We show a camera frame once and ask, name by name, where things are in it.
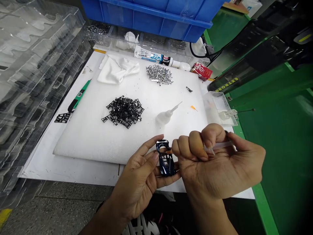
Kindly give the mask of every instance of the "bottle cap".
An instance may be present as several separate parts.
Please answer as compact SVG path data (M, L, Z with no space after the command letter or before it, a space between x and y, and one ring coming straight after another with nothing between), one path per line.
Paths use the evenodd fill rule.
M180 64L181 63L179 61L173 60L172 67L178 68Z
M180 62L180 65L178 67L180 70L185 70L187 72L190 72L191 66L188 63Z

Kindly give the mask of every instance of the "blue plastic crate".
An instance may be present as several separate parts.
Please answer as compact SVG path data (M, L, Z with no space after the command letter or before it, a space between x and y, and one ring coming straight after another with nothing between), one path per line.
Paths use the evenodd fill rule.
M88 18L197 42L225 0L82 0Z

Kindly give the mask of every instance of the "yellow floor marking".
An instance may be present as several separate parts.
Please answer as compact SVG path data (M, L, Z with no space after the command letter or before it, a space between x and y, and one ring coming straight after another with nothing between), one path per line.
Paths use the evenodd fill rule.
M99 50L99 49L94 49L95 52L100 52L102 54L106 54L106 51L103 51L103 50Z
M12 209L3 209L0 211L0 232L6 223L7 219L9 218L10 214L12 212Z

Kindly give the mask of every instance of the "glue tube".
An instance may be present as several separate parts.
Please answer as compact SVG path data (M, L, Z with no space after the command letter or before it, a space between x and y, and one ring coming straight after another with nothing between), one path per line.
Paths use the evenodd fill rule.
M208 149L205 145L203 145L203 149L206 151L206 152L209 152L211 151L213 153L213 155L215 155L214 153L214 149L221 149L221 148L224 148L224 147L227 147L227 146L232 146L233 143L231 141L228 141L228 142L223 142L223 143L215 143L214 147L212 149Z
M189 72L191 70L191 67L188 63L179 62L176 60L173 60L172 57L164 56L159 53L154 53L151 51L148 51L146 49L143 49L142 47L136 45L134 56L137 58L141 58L143 60L148 60L151 62L159 63L162 65L166 65L169 67L175 67L180 70L185 70Z

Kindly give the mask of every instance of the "white foam board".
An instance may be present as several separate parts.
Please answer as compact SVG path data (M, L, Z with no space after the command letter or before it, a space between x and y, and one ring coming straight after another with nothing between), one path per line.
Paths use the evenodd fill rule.
M161 65L171 70L174 83L159 86L146 75L146 67L153 63L110 53L137 60L140 72L124 78L120 85L110 85L98 82L100 70L95 71L54 149L54 154L126 164L138 147L155 135L163 133L164 138L171 143L181 135L189 135L194 130L201 131L208 124L196 74ZM142 121L133 124L129 129L120 124L115 126L111 121L101 121L101 118L109 114L106 106L122 95L133 100L139 99L145 109ZM155 117L158 113L173 108L181 101L182 104L166 126L156 123Z

